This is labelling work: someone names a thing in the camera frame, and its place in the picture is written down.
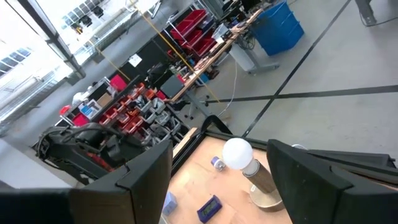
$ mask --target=gray floor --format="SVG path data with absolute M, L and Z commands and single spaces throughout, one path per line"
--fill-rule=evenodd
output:
M 273 95 L 300 59 L 325 30 L 346 0 L 298 0 L 290 8 L 304 28 L 305 36 L 290 51 L 269 58 L 258 46 L 261 61 L 279 61 L 279 69 L 255 77 L 238 66 L 235 97 Z M 378 22 L 398 16 L 395 1 L 372 1 Z M 398 20 L 376 27 L 362 25 L 358 8 L 351 1 L 328 32 L 300 66 L 282 93 L 344 90 L 398 84 Z M 208 86 L 219 99 L 231 98 L 235 62 L 227 58 L 220 65 L 220 75 Z M 208 94 L 205 88 L 197 96 Z M 313 149 L 383 152 L 398 158 L 398 93 L 379 93 L 323 98 L 275 100 L 261 117 L 249 138 L 276 138 L 288 144 L 303 144 Z M 267 100 L 234 102 L 229 115 L 229 128 L 242 135 Z M 211 104 L 218 114 L 226 103 Z M 188 111 L 186 106 L 180 113 Z M 203 115 L 185 119 L 199 126 Z

